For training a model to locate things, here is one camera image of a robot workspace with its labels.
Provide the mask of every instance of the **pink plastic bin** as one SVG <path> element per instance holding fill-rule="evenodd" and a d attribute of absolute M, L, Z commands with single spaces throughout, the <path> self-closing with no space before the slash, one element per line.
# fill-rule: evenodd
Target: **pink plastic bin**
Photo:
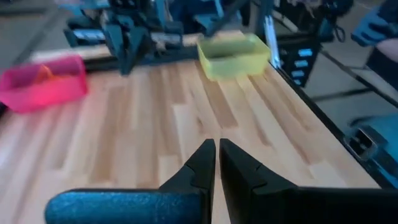
<path fill-rule="evenodd" d="M 50 70 L 52 75 L 43 69 Z M 77 100 L 87 92 L 86 71 L 80 56 L 12 68 L 0 78 L 0 101 L 18 113 Z"/>

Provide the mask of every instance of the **yellow plastic bin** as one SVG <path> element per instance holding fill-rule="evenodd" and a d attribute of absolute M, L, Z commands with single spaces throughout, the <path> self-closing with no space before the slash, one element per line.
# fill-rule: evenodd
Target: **yellow plastic bin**
<path fill-rule="evenodd" d="M 267 45 L 254 34 L 226 40 L 200 40 L 198 52 L 203 70 L 212 81 L 261 75 L 271 57 Z"/>

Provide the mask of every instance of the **wood plank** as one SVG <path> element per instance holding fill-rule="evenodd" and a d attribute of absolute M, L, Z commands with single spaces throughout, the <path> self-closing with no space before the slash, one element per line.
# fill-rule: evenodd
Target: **wood plank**
<path fill-rule="evenodd" d="M 272 68 L 223 82 L 202 73 L 185 61 L 124 78 L 92 74 L 79 102 L 9 112 L 0 123 L 1 223 L 44 223 L 47 201 L 75 187 L 157 188 L 206 138 L 230 138 L 298 185 L 378 187 Z M 218 163 L 213 223 L 229 223 Z"/>

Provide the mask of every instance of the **plastic bin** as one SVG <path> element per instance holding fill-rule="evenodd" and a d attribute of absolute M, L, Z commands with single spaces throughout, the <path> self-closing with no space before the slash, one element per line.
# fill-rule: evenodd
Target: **plastic bin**
<path fill-rule="evenodd" d="M 254 34 L 227 40 L 200 40 L 200 63 L 210 80 L 260 75 L 269 64 L 271 51 Z"/>
<path fill-rule="evenodd" d="M 0 79 L 0 101 L 19 113 L 77 100 L 87 92 L 85 67 L 79 56 L 12 68 Z"/>

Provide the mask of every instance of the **wooden table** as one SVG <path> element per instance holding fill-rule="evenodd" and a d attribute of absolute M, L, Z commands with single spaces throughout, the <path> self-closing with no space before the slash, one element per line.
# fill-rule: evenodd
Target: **wooden table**
<path fill-rule="evenodd" d="M 378 187 L 271 67 L 210 82 L 184 61 L 88 82 L 84 100 L 0 120 L 0 223 L 43 223 L 47 201 L 76 187 L 157 188 L 206 138 L 297 185 Z M 213 223 L 229 223 L 216 167 Z"/>

